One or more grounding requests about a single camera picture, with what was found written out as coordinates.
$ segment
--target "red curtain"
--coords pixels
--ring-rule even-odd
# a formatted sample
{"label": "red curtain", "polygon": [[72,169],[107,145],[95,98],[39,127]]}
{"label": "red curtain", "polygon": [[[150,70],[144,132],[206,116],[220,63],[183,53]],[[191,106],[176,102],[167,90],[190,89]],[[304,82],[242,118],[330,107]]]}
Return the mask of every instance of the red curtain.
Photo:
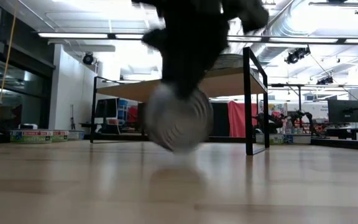
{"label": "red curtain", "polygon": [[[243,103],[231,101],[227,104],[229,110],[230,137],[245,138],[246,137],[246,108]],[[252,115],[256,116],[257,104],[251,104]],[[252,119],[252,125],[256,125],[257,121]]]}

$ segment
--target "ceiling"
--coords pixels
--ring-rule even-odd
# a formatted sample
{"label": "ceiling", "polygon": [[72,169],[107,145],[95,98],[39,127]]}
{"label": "ceiling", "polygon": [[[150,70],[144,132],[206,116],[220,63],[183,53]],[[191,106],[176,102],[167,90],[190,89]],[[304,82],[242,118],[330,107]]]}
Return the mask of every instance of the ceiling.
{"label": "ceiling", "polygon": [[[263,0],[273,19],[290,0]],[[134,7],[131,0],[20,0],[18,18],[40,32],[120,32],[143,33],[163,26],[153,7]],[[308,37],[358,37],[356,7],[310,6],[326,0],[294,0],[267,32],[273,35]],[[14,1],[0,0],[0,5],[13,11]],[[231,35],[242,35],[238,20],[231,22]],[[81,47],[110,49],[119,58],[124,74],[148,74],[161,68],[161,56],[139,41],[71,40],[64,42],[72,55],[81,57]],[[245,44],[231,44],[227,52],[239,53]],[[311,56],[287,65],[284,58],[294,46],[264,45],[259,59],[265,65],[270,83],[310,83],[332,71],[341,83],[350,83],[348,71],[358,64],[358,46],[311,45]]]}

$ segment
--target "black metal table frame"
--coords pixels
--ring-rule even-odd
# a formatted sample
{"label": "black metal table frame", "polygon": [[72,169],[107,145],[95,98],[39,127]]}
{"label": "black metal table frame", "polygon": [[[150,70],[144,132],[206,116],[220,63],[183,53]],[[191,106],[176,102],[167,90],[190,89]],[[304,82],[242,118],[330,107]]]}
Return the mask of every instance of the black metal table frame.
{"label": "black metal table frame", "polygon": [[[258,72],[262,75],[263,78],[263,85],[267,90],[267,74],[265,73],[264,69],[262,68],[261,64],[257,60],[254,53],[251,51],[249,47],[243,48],[243,72],[244,72],[244,104],[249,105],[245,107],[245,121],[246,121],[246,137],[245,137],[245,144],[246,144],[246,154],[248,156],[253,156],[260,152],[265,151],[270,147],[270,136],[269,133],[264,133],[264,147],[254,149],[254,138],[253,138],[253,126],[252,126],[252,107],[251,107],[251,83],[252,74],[250,72],[250,62],[253,62],[254,65],[257,67]],[[109,82],[115,82],[112,80],[108,80],[107,78],[103,77],[94,77],[93,79],[93,98],[92,98],[92,115],[91,115],[91,133],[89,135],[89,140],[91,143],[94,143],[94,140],[113,140],[113,141],[148,141],[148,138],[144,136],[142,133],[141,136],[120,136],[120,135],[104,135],[104,134],[96,134],[96,126],[94,123],[94,119],[96,116],[96,94],[98,93],[98,80],[106,80]],[[268,102],[268,93],[265,91],[264,95],[264,114],[269,113],[269,102]],[[268,116],[264,116],[264,126],[267,127],[269,125],[269,118]],[[229,138],[229,137],[209,137],[208,142],[244,142],[244,138]]]}

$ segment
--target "yellow rope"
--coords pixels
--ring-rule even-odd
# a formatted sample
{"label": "yellow rope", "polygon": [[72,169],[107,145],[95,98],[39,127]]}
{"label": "yellow rope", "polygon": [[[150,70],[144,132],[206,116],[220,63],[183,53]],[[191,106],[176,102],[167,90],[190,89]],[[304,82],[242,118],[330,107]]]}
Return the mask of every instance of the yellow rope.
{"label": "yellow rope", "polygon": [[4,77],[2,78],[1,94],[0,94],[0,100],[1,100],[1,101],[2,101],[2,98],[3,98],[3,96],[4,96],[5,78],[6,78],[6,74],[7,74],[8,65],[9,65],[9,57],[11,56],[13,33],[14,33],[15,25],[16,25],[16,12],[17,12],[17,7],[18,7],[18,5],[19,5],[19,2],[16,1],[15,11],[14,11],[14,14],[13,14],[13,23],[12,23],[12,29],[11,29],[11,38],[9,39],[9,45],[8,45],[8,48],[7,48],[6,63],[5,63],[5,72],[4,72]]}

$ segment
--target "wooden floor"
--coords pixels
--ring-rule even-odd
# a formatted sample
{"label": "wooden floor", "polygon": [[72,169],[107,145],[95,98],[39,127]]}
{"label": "wooden floor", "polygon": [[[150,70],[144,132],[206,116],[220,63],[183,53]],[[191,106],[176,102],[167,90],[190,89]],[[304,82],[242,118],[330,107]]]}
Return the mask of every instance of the wooden floor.
{"label": "wooden floor", "polygon": [[358,151],[149,142],[0,145],[0,223],[358,224]]}

